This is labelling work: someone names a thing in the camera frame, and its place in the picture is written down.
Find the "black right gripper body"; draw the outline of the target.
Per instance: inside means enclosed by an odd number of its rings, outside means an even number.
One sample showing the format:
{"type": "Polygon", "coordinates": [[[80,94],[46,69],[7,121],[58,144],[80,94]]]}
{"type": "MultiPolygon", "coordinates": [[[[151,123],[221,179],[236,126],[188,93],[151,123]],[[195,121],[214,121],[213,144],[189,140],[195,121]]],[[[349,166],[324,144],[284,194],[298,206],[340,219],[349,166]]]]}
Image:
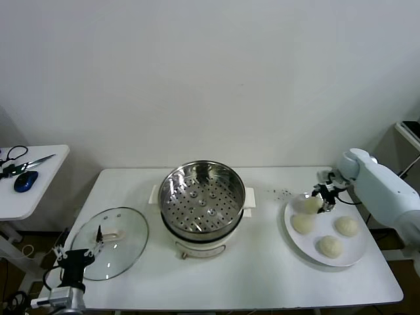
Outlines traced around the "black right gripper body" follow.
{"type": "Polygon", "coordinates": [[[335,198],[339,195],[339,191],[333,186],[330,188],[327,185],[320,185],[320,193],[325,205],[335,205],[335,198]]]}

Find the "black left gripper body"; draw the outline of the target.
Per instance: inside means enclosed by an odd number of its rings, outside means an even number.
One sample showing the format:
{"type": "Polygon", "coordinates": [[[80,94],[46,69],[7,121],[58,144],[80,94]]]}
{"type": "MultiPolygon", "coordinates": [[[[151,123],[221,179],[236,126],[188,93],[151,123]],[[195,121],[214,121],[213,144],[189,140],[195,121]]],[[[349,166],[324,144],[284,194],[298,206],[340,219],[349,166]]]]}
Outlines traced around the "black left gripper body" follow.
{"type": "Polygon", "coordinates": [[[59,260],[63,269],[60,287],[84,287],[85,268],[95,261],[95,256],[88,249],[76,249],[65,252],[66,257],[59,260]]]}

